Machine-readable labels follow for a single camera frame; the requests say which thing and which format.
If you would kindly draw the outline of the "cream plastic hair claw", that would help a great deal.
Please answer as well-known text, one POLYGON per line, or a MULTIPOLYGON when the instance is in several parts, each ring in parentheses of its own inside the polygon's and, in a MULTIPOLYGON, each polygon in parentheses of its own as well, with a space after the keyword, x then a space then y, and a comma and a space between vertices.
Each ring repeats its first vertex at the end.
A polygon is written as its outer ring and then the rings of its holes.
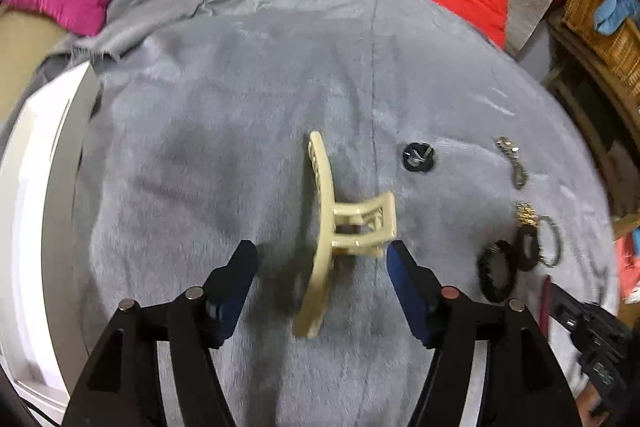
POLYGON ((319 233, 307 289, 295 317, 297 338, 318 335, 329 299, 333 258, 384 256, 383 246, 397 235, 395 196, 387 191, 364 202, 337 202, 329 156, 318 131, 308 139, 319 204, 319 233))

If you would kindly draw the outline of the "silver metal bangle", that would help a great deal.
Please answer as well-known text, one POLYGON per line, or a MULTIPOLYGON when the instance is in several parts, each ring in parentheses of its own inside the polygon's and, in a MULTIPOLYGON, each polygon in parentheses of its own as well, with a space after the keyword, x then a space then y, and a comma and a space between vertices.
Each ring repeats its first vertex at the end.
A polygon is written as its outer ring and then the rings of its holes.
POLYGON ((547 268, 563 260, 564 243, 559 225, 549 216, 538 217, 539 261, 547 268))

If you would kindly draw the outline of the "gold cluster brooch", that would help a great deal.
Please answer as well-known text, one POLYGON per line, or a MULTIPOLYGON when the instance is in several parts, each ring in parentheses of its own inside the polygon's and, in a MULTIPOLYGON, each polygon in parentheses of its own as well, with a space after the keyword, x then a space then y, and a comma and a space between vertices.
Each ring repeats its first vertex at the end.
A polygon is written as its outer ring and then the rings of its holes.
POLYGON ((516 221, 518 221, 520 228, 536 229, 538 227, 538 213, 536 213, 530 202, 518 202, 516 204, 516 221))

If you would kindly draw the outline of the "dark red hair elastic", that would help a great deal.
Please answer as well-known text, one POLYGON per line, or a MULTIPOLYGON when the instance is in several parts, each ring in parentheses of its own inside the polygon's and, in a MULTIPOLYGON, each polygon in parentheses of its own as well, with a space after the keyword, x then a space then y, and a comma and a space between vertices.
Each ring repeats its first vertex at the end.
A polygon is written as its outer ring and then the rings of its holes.
POLYGON ((552 280, 547 275, 542 282, 539 301, 538 325, 544 338, 549 339, 550 309, 552 305, 552 280))

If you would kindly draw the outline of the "white organizer box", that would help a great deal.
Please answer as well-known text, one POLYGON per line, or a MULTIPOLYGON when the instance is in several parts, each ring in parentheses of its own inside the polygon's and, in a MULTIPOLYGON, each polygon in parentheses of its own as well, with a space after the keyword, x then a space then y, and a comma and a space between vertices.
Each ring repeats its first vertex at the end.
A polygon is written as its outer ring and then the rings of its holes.
POLYGON ((62 421, 88 355, 74 282, 82 141, 101 85, 90 63, 31 95, 1 156, 1 367, 29 410, 62 421))

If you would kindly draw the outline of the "wooden shelf table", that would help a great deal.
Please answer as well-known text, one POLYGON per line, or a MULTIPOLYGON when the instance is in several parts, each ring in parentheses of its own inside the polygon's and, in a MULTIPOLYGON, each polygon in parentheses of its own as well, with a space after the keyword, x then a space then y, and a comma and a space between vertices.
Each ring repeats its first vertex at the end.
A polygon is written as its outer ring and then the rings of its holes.
POLYGON ((639 114, 618 79, 578 35, 551 13, 554 66, 544 87, 582 135, 604 186, 612 219, 639 212, 639 114))

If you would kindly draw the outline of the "wicker basket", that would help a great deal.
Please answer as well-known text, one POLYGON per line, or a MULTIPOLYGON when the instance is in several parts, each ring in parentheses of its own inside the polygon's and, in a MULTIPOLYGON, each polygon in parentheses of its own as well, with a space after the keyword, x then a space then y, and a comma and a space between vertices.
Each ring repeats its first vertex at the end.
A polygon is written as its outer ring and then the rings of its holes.
POLYGON ((612 35, 594 28, 593 17, 603 0, 567 0, 562 22, 593 50, 620 84, 639 104, 639 29, 629 18, 612 35))

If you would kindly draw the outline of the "beige leather sofa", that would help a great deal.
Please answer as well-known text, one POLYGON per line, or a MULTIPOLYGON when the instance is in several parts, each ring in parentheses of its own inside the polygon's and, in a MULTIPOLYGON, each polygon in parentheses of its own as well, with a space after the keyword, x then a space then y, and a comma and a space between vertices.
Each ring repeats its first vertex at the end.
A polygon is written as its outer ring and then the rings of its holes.
POLYGON ((2 6, 0 17, 0 117, 8 119, 32 74, 67 35, 49 17, 2 6))

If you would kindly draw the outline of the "blue cloth in basket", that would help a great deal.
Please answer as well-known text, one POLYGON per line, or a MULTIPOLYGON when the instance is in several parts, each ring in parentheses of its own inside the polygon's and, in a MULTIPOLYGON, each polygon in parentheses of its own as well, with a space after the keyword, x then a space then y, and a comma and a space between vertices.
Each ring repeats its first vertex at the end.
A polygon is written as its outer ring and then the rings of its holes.
POLYGON ((603 0, 593 13, 593 28, 612 36, 625 20, 639 23, 639 0, 603 0))

